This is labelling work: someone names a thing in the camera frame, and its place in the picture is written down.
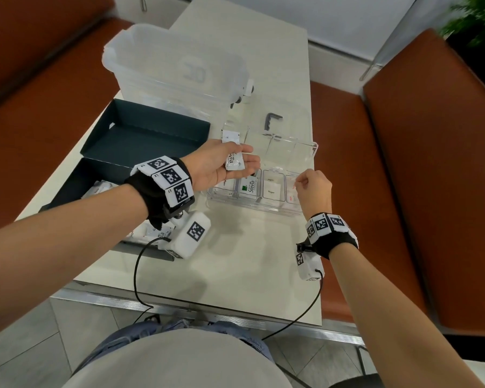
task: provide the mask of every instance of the hand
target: hand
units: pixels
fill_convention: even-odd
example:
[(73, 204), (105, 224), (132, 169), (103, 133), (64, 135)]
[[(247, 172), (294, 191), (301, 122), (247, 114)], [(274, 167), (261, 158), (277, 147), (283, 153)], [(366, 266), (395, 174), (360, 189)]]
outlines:
[(200, 148), (186, 157), (181, 158), (192, 178), (194, 191), (205, 190), (221, 181), (231, 178), (243, 178), (255, 173), (261, 167), (261, 159), (257, 155), (243, 154), (245, 169), (226, 171), (224, 163), (231, 153), (251, 153), (253, 147), (234, 142), (221, 143), (219, 139), (210, 139)]
[(320, 212), (332, 214), (332, 183), (320, 170), (305, 170), (296, 178), (295, 188), (306, 220)]

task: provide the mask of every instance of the green leaves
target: green leaves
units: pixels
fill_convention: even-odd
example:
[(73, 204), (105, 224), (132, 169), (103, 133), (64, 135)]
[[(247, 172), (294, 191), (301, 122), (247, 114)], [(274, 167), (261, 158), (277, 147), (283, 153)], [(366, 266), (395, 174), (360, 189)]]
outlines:
[(468, 45), (485, 48), (485, 0), (464, 0), (451, 10), (463, 12), (463, 16), (450, 20), (442, 34), (471, 32), (474, 36)]

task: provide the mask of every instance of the pile of packets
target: pile of packets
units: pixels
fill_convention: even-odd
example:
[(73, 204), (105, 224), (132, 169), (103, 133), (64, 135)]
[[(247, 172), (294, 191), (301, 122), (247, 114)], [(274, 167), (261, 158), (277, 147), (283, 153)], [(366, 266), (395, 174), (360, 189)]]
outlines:
[[(98, 195), (99, 193), (103, 193), (106, 190), (110, 190), (111, 188), (115, 188), (118, 186), (115, 183), (108, 182), (108, 181), (96, 181), (94, 185), (88, 189), (88, 191), (81, 197), (81, 199), (85, 199), (87, 197)], [(169, 237), (170, 233), (174, 230), (175, 226), (170, 223), (164, 223), (162, 225), (162, 229), (158, 230), (153, 227), (148, 220), (144, 220), (139, 226), (137, 226), (132, 232), (130, 232), (124, 241), (133, 242), (137, 244), (146, 244), (149, 241), (154, 240), (158, 237)], [(155, 241), (153, 245), (158, 245), (163, 240)]]

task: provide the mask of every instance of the person's left hand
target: person's left hand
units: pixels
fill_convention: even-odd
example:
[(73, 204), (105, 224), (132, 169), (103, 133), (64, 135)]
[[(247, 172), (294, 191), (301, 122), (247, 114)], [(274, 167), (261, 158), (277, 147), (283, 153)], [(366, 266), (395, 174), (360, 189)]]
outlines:
[(200, 148), (181, 158), (192, 178), (194, 191), (205, 190), (221, 181), (231, 178), (243, 178), (255, 173), (261, 167), (257, 155), (243, 154), (245, 169), (226, 171), (224, 163), (231, 153), (251, 153), (253, 147), (234, 142), (221, 143), (219, 139), (207, 140)]

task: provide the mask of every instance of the person's right hand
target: person's right hand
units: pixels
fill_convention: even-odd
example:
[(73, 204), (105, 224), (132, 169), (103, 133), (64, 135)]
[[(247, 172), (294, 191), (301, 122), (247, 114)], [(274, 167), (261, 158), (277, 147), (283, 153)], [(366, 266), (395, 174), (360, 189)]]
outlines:
[(320, 170), (305, 170), (296, 178), (295, 188), (306, 220), (320, 212), (332, 214), (332, 183)]

